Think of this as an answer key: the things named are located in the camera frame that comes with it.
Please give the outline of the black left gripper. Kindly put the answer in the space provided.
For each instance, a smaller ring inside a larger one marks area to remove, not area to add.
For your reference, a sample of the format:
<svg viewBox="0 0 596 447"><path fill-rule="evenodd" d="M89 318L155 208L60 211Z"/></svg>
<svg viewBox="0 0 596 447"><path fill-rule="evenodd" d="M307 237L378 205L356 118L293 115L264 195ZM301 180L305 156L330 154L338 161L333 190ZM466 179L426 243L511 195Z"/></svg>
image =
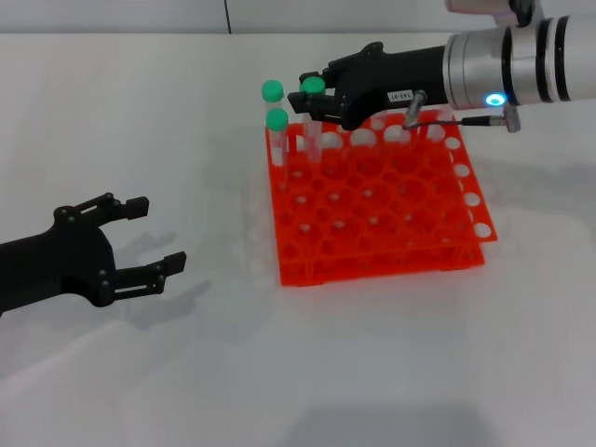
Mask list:
<svg viewBox="0 0 596 447"><path fill-rule="evenodd" d="M65 293L97 307L161 294L167 278L184 270L186 253L115 271L113 250L101 230L104 224L145 217L148 210L145 196L122 202L106 193L56 209L44 233L0 244L0 315Z"/></svg>

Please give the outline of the orange test tube rack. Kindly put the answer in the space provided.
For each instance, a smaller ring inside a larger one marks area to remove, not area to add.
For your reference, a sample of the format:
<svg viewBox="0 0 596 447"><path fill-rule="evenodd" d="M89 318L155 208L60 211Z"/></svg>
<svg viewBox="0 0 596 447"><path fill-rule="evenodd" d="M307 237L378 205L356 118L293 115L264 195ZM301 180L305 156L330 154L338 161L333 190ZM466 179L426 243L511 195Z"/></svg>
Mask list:
<svg viewBox="0 0 596 447"><path fill-rule="evenodd" d="M497 233L459 128L405 131L402 121L325 124L318 163L302 124L288 126L286 163L268 158L283 285L484 264L481 247Z"/></svg>

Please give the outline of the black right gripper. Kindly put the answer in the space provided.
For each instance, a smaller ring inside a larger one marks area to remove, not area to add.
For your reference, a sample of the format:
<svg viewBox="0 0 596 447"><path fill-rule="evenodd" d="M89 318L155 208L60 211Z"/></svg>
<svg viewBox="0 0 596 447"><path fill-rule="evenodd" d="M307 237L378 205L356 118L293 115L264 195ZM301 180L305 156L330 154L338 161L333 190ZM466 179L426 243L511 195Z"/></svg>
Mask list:
<svg viewBox="0 0 596 447"><path fill-rule="evenodd" d="M410 96L418 90L426 93L427 105L443 105L448 102L443 80L445 50L438 46L390 54L382 43L374 42L330 62L321 72L299 76L301 85L332 88L334 95L299 91L290 93L288 101L296 114L346 130L359 128L379 112L408 107Z"/></svg>

